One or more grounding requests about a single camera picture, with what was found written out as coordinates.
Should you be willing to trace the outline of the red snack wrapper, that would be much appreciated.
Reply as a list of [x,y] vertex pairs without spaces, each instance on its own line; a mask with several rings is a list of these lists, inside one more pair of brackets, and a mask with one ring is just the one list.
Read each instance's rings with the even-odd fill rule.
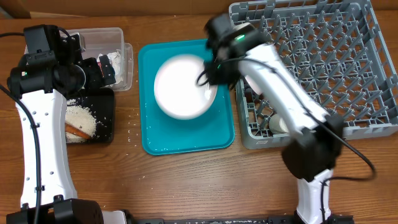
[[102,66],[101,66],[101,62],[97,62],[97,64],[98,64],[98,66],[99,66],[99,69],[101,70],[101,73],[103,73]]

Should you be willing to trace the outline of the white tissue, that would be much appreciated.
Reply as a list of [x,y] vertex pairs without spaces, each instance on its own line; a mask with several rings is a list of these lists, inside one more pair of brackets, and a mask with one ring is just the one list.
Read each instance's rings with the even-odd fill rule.
[[121,71],[121,49],[117,49],[115,52],[107,54],[109,62],[115,71],[115,85],[123,81],[123,75]]

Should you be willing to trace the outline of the white round plate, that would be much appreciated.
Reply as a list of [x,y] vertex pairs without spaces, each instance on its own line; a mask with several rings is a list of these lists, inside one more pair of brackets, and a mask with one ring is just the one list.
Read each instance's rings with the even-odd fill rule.
[[176,55],[158,69],[154,96],[168,116],[188,120],[204,114],[213,104],[218,87],[205,83],[204,60],[196,55]]

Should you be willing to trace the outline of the orange carrot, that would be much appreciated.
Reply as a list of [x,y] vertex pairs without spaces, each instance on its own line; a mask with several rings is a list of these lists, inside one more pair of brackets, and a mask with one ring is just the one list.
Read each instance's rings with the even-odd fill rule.
[[76,128],[76,127],[74,127],[74,126],[72,126],[72,125],[70,125],[68,123],[65,123],[65,131],[67,133],[79,136],[79,137],[81,137],[83,139],[91,139],[90,135],[84,133],[83,131],[79,130],[78,128]]

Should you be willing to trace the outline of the white paper cup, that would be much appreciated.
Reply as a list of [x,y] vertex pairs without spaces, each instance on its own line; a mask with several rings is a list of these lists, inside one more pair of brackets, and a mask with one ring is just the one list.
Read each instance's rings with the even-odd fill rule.
[[286,134],[289,132],[287,125],[279,114],[274,114],[269,120],[269,129],[273,134]]

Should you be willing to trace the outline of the pink bowl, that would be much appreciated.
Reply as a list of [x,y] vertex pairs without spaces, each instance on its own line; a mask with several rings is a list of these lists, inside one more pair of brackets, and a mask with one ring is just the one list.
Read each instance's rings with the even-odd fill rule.
[[257,95],[262,95],[262,91],[259,88],[259,86],[256,84],[256,82],[250,77],[250,76],[245,76],[244,77],[250,88],[255,92]]

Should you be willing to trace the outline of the white bowl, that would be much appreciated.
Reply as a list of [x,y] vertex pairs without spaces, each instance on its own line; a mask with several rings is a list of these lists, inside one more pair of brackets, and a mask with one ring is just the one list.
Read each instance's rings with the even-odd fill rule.
[[233,27],[234,30],[241,30],[241,29],[256,29],[250,22],[245,22]]

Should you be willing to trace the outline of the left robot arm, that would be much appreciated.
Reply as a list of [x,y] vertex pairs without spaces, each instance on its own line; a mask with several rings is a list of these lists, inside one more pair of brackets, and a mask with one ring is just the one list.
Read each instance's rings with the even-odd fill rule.
[[28,52],[1,90],[15,101],[24,148],[21,209],[8,223],[132,223],[127,210],[104,211],[77,197],[65,136],[67,97],[115,82],[107,56],[85,59],[78,35],[55,25],[26,27]]

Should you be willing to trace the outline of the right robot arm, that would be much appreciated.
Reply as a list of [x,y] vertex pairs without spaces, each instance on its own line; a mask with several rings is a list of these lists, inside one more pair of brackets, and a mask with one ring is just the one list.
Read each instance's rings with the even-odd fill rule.
[[290,142],[282,159],[297,178],[298,205],[293,217],[269,217],[268,223],[353,223],[352,216],[334,215],[329,208],[330,182],[336,178],[333,169],[342,148],[350,149],[371,169],[369,177],[350,177],[350,181],[370,181],[377,172],[372,162],[343,138],[343,118],[330,114],[308,95],[274,44],[252,24],[234,26],[222,14],[212,17],[204,30],[213,59],[204,63],[196,84],[231,86],[249,77],[288,129]]

